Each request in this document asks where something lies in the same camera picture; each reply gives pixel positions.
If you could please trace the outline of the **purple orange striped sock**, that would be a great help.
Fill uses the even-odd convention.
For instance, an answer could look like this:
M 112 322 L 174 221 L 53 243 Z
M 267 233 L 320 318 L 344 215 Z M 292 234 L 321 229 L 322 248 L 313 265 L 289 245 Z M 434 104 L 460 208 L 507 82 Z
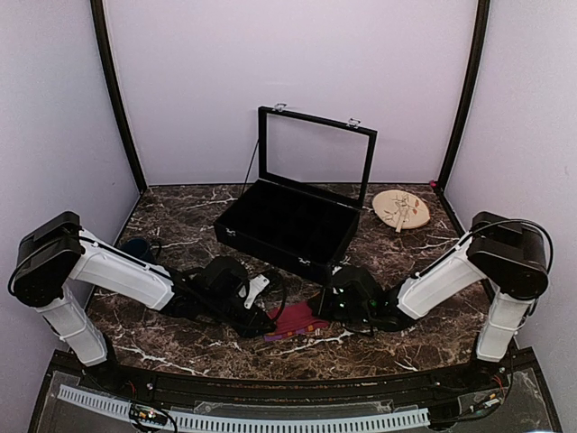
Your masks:
M 328 321 L 313 315 L 312 309 L 305 301 L 288 305 L 276 322 L 276 329 L 263 336 L 266 342 L 277 341 L 296 335 L 316 331 L 330 326 Z

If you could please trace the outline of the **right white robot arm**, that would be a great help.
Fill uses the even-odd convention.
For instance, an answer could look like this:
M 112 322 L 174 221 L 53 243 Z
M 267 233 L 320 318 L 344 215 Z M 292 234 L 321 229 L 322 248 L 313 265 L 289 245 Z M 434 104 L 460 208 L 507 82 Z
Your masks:
M 476 340 L 476 358 L 460 373 L 463 387 L 477 392 L 493 379 L 494 363 L 547 290 L 553 259 L 553 239 L 542 226 L 483 211 L 446 253 L 394 287 L 385 290 L 366 268 L 346 265 L 307 305 L 326 321 L 399 332 L 462 290 L 488 281 L 496 291 Z

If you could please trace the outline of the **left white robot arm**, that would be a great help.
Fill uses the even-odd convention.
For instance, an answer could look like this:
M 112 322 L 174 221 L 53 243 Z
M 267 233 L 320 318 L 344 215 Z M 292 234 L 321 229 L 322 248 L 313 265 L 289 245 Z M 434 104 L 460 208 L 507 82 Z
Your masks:
M 93 380 L 108 393 L 126 387 L 126 371 L 114 363 L 111 343 L 79 306 L 69 280 L 94 284 L 165 316 L 211 317 L 243 337 L 269 334 L 279 319 L 254 303 L 282 282 L 275 274 L 250 278 L 229 256 L 186 271 L 163 267 L 114 248 L 84 229 L 76 213 L 63 212 L 19 243 L 7 289 L 39 312 L 85 367 L 93 367 Z

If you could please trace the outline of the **dark blue enamel mug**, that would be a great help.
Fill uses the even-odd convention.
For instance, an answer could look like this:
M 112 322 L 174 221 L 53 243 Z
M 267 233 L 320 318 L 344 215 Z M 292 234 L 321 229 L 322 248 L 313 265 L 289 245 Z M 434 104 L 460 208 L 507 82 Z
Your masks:
M 133 238 L 119 246 L 119 249 L 129 255 L 155 264 L 160 256 L 162 246 L 160 241 L 147 241 L 143 238 Z

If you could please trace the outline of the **black display case box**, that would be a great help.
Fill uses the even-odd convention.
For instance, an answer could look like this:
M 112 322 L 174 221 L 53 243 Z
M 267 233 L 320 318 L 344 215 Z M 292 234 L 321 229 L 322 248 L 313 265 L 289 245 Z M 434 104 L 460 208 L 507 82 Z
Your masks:
M 258 179 L 217 218 L 217 240 L 326 284 L 356 233 L 377 131 L 289 111 L 258 109 Z

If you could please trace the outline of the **black left frame post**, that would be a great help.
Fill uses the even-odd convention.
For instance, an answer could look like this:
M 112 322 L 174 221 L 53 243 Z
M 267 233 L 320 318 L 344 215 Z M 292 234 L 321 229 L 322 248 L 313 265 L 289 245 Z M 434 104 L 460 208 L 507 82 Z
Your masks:
M 142 194 L 146 191 L 148 185 L 137 155 L 136 146 L 133 141 L 133 136 L 124 108 L 124 102 L 121 96 L 118 78 L 116 76 L 112 46 L 106 25 L 105 5 L 102 0 L 90 0 L 90 7 L 96 36 L 96 44 L 99 51 L 109 100 L 113 109 L 114 119 L 116 121 L 118 133 L 120 134 L 121 143 L 129 163 L 133 180 L 137 190 Z

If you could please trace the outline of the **black frame post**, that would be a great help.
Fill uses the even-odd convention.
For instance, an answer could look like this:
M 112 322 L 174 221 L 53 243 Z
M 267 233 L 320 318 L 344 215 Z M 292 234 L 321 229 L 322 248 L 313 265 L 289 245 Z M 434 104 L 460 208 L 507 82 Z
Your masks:
M 96 44 L 99 51 L 109 100 L 113 109 L 114 119 L 116 121 L 118 133 L 120 134 L 121 143 L 129 163 L 133 180 L 137 190 L 142 194 L 146 191 L 148 185 L 137 155 L 136 146 L 133 141 L 133 136 L 124 108 L 124 102 L 121 96 L 118 78 L 116 76 L 112 46 L 106 25 L 105 5 L 102 0 L 90 0 L 90 7 L 96 36 Z
M 485 36 L 490 15 L 491 0 L 478 0 L 475 15 L 475 22 L 472 33 L 472 43 L 468 57 L 467 67 L 463 80 L 463 88 L 459 99 L 459 104 L 455 114 L 453 128 L 447 144 L 444 160 L 441 166 L 437 189 L 444 194 L 451 177 L 453 166 L 456 162 L 457 153 L 463 138 L 464 129 L 470 112 L 474 89 L 477 83 L 481 56 L 483 52 Z

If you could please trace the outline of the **black right frame post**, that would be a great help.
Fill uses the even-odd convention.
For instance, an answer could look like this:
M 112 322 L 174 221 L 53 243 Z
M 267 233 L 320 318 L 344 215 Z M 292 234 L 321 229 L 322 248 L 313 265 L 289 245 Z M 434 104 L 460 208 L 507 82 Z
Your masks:
M 459 99 L 459 104 L 455 114 L 453 128 L 447 144 L 444 160 L 441 166 L 437 189 L 444 194 L 451 177 L 453 166 L 456 162 L 457 153 L 463 138 L 464 129 L 470 112 L 474 89 L 477 83 L 481 56 L 483 52 L 485 36 L 490 15 L 491 0 L 478 0 L 475 15 L 475 22 L 472 33 L 472 43 L 468 57 L 467 67 L 463 80 L 463 88 Z

